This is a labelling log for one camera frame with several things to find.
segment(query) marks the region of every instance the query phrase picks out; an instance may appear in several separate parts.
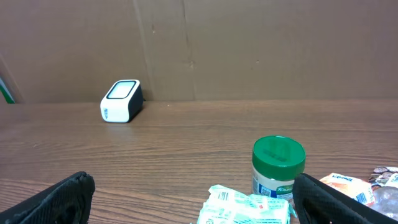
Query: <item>orange and white wrapper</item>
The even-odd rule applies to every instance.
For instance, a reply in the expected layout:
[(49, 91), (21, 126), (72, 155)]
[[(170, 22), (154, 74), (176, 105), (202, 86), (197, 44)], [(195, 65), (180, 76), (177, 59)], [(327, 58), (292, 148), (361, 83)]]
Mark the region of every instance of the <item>orange and white wrapper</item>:
[(366, 181), (335, 173), (329, 174), (320, 181), (366, 206), (371, 206), (375, 202), (372, 185)]

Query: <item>jar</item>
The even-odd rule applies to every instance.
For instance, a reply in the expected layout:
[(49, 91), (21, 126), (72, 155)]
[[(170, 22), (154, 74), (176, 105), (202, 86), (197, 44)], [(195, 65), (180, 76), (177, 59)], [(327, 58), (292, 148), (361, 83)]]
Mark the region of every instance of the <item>jar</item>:
[(296, 175), (304, 171), (303, 146), (284, 136), (266, 136), (254, 143), (252, 155), (253, 193), (293, 199)]

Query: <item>white cube device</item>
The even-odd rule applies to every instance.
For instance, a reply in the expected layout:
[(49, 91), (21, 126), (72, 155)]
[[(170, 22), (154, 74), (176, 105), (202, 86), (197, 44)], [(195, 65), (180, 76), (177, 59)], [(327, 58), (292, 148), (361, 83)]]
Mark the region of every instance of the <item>white cube device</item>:
[(101, 101), (102, 118), (106, 122), (130, 122), (141, 110), (143, 103), (138, 80), (117, 81)]

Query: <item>wooden table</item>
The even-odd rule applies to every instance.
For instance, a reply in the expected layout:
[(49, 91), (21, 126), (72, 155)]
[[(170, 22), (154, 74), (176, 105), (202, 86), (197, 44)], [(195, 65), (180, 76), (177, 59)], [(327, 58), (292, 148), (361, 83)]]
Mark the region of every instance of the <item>wooden table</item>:
[(271, 134), (301, 142), (316, 178), (366, 180), (398, 166), (398, 100), (147, 102), (128, 124), (97, 103), (1, 106), (0, 211), (84, 170), (90, 223), (195, 223), (210, 186), (250, 193), (252, 145)]

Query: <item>green jar lid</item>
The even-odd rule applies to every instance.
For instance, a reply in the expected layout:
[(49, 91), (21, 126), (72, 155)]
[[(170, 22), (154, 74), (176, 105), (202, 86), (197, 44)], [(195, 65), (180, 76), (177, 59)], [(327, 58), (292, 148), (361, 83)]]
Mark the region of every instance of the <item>green jar lid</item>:
[(303, 146), (284, 136), (266, 136), (254, 143), (252, 162), (263, 176), (275, 180), (293, 180), (304, 171)]

